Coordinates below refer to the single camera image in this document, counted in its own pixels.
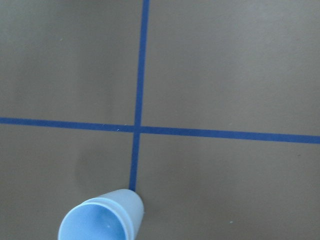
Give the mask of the blue cup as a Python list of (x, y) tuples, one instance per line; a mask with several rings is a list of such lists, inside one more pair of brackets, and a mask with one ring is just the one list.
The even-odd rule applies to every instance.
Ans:
[(133, 240), (133, 224), (125, 209), (114, 200), (89, 199), (63, 218), (59, 240)]
[(136, 239), (144, 216), (144, 204), (135, 191), (119, 189), (100, 195), (94, 201), (116, 216), (125, 240)]

